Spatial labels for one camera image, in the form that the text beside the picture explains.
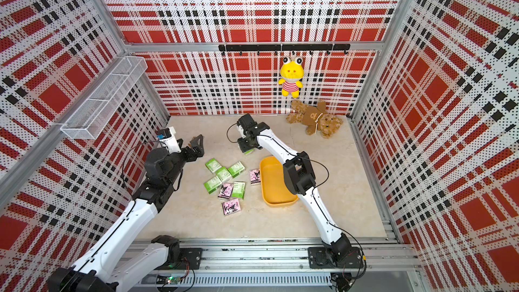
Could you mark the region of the yellow storage tray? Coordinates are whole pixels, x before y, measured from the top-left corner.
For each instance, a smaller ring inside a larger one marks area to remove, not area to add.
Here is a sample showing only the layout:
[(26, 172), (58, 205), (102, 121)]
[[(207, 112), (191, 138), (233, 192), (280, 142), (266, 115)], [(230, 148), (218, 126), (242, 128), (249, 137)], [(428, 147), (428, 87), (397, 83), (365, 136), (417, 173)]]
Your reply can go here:
[(295, 204), (299, 198), (287, 189), (282, 164), (274, 157), (260, 162), (262, 197), (270, 207), (285, 207)]

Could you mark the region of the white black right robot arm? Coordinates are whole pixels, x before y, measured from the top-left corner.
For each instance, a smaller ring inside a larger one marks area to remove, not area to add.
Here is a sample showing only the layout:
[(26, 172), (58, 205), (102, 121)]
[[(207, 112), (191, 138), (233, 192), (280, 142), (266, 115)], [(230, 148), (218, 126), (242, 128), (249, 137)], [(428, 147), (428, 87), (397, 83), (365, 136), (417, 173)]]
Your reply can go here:
[(282, 165), (286, 188), (305, 205), (320, 234), (324, 246), (325, 265), (333, 268), (366, 270), (366, 259), (359, 242), (351, 244), (353, 237), (339, 228), (320, 197), (312, 160), (305, 151), (298, 152), (284, 144), (264, 123), (257, 123), (246, 114), (237, 121), (240, 138), (237, 143), (242, 152), (253, 148), (265, 149)]

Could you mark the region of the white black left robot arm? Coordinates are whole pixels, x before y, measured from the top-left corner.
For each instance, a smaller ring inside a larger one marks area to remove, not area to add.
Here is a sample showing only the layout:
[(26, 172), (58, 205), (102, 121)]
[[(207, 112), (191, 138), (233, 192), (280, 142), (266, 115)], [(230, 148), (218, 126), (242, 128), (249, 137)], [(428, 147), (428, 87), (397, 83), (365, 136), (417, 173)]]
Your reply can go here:
[(117, 221), (73, 265), (58, 268), (50, 276), (50, 291), (129, 291), (151, 271), (164, 265), (184, 264), (177, 238), (160, 235), (137, 256), (119, 265), (139, 233), (178, 191), (186, 163), (204, 156), (204, 137), (187, 146), (176, 139), (173, 128), (158, 131), (159, 147), (145, 161), (146, 178)]

